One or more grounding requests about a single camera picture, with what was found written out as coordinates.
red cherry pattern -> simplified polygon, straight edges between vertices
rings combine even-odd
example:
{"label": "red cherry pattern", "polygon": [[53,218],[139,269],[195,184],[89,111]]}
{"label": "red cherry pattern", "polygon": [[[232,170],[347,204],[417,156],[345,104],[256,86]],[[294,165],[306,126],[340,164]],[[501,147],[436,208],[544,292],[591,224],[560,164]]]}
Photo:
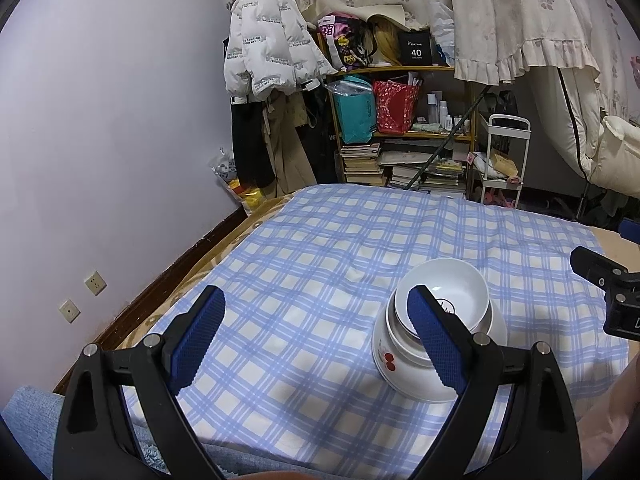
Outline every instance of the red cherry pattern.
{"label": "red cherry pattern", "polygon": [[387,352],[385,354],[385,365],[386,365],[386,369],[389,370],[390,372],[395,372],[396,371],[396,365],[393,362],[394,360],[394,356],[393,354],[390,354],[389,352]]}

red gift bag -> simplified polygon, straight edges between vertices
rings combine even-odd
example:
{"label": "red gift bag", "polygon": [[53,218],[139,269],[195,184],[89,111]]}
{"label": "red gift bag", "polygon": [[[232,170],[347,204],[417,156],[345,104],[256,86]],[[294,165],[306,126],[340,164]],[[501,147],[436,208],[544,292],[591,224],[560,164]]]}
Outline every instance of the red gift bag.
{"label": "red gift bag", "polygon": [[376,120],[380,132],[404,134],[411,129],[419,89],[419,86],[409,86],[395,81],[373,83],[373,93],[376,96]]}

white ceramic bowl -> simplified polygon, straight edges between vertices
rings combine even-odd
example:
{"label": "white ceramic bowl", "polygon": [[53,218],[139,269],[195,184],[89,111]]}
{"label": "white ceramic bowl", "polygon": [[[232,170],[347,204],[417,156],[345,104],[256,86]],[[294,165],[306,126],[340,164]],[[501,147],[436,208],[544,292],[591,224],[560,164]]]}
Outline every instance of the white ceramic bowl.
{"label": "white ceramic bowl", "polygon": [[414,337],[418,334],[409,319],[406,302],[416,285],[426,285],[445,311],[456,314],[472,332],[489,307],[489,288],[473,265],[456,258],[429,260],[406,273],[396,290],[398,320]]}
{"label": "white ceramic bowl", "polygon": [[[504,317],[493,305],[481,325],[488,324],[487,333],[498,345],[507,344]],[[440,381],[431,361],[420,343],[422,351],[407,344],[411,338],[394,314],[394,295],[386,308],[378,314],[371,338],[373,361],[385,381],[406,397],[420,402],[449,402],[457,397],[453,388]]]}
{"label": "white ceramic bowl", "polygon": [[[419,365],[432,367],[431,359],[420,339],[410,335],[399,322],[395,310],[395,296],[396,292],[394,291],[386,304],[385,325],[389,338],[407,359]],[[480,320],[480,323],[478,323],[478,326],[473,332],[483,332],[485,334],[497,332],[497,344],[506,344],[506,325],[504,318],[500,316],[499,319],[496,319],[496,317],[493,316],[493,311],[493,307],[486,310],[484,317]]]}

wall socket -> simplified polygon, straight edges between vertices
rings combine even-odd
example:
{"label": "wall socket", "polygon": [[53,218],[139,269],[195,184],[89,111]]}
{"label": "wall socket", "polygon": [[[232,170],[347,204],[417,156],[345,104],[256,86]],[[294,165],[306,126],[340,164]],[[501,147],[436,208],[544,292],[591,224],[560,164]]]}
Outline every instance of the wall socket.
{"label": "wall socket", "polygon": [[100,294],[107,286],[107,283],[102,279],[102,276],[98,274],[97,270],[94,270],[94,273],[84,280],[84,284],[94,296]]}
{"label": "wall socket", "polygon": [[66,300],[58,310],[62,313],[62,315],[69,323],[73,323],[74,319],[80,316],[78,307],[76,307],[74,305],[74,302],[71,300]]}

black clamp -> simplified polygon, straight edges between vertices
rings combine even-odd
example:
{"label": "black clamp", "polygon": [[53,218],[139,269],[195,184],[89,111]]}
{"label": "black clamp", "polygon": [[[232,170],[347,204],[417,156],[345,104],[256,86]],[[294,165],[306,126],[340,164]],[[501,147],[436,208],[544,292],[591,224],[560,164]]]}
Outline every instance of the black clamp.
{"label": "black clamp", "polygon": [[640,272],[626,267],[585,247],[571,252],[572,270],[605,291],[607,318],[604,332],[640,341]]}
{"label": "black clamp", "polygon": [[[163,335],[131,349],[91,343],[76,361],[58,423],[56,480],[224,480],[175,399],[191,384],[225,313],[225,297],[207,286]],[[148,466],[132,430],[122,386],[135,386],[146,423],[171,475]]]}
{"label": "black clamp", "polygon": [[[410,480],[582,478],[572,404],[547,343],[522,350],[472,335],[423,285],[410,292],[408,313],[442,383],[459,395]],[[465,473],[501,384],[513,386],[489,462]]]}

